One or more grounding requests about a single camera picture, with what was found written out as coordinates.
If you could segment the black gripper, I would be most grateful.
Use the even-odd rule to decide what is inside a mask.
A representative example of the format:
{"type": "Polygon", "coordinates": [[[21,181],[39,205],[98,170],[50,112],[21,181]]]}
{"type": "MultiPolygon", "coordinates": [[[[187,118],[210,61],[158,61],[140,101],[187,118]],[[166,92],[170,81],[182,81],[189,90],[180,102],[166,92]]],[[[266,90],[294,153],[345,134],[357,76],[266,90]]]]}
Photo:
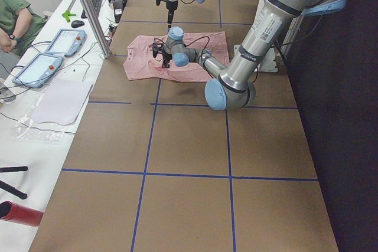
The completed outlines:
{"type": "Polygon", "coordinates": [[[168,27],[171,27],[172,21],[173,21],[173,18],[174,18],[174,12],[178,8],[178,1],[166,0],[166,8],[168,10],[167,24],[168,24],[168,27]]]}
{"type": "Polygon", "coordinates": [[[162,68],[169,68],[170,61],[172,60],[172,55],[169,53],[162,53],[162,57],[163,57],[162,68]]]}

